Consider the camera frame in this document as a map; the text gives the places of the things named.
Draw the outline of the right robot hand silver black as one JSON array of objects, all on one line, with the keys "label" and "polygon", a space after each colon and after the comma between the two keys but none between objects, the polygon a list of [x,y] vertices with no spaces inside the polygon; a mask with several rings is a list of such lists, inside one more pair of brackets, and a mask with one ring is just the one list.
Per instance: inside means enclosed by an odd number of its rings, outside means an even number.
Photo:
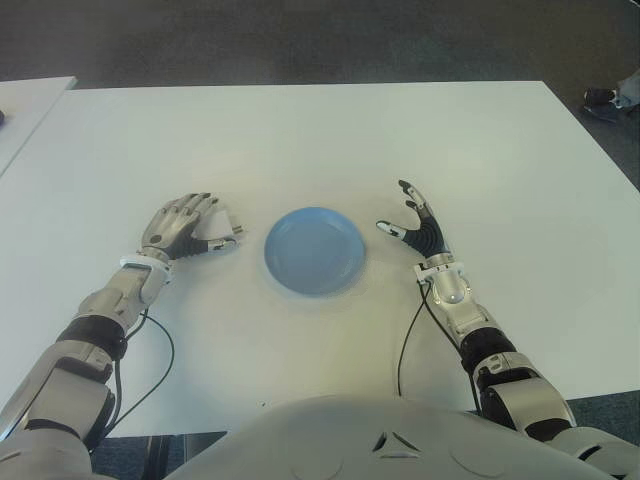
[{"label": "right robot hand silver black", "polygon": [[387,235],[401,240],[425,259],[440,254],[448,254],[450,250],[440,225],[425,197],[408,181],[399,180],[398,185],[403,193],[408,196],[405,204],[418,216],[419,226],[416,229],[407,229],[386,220],[378,220],[376,227]]}]

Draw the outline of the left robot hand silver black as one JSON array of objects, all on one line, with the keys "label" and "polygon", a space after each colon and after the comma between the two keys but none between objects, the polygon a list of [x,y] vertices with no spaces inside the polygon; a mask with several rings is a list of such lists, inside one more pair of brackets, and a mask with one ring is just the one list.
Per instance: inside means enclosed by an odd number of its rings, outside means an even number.
[{"label": "left robot hand silver black", "polygon": [[202,239],[195,235],[196,228],[217,202],[208,192],[190,193],[169,201],[144,230],[138,253],[168,262],[236,248],[238,241],[232,236]]}]

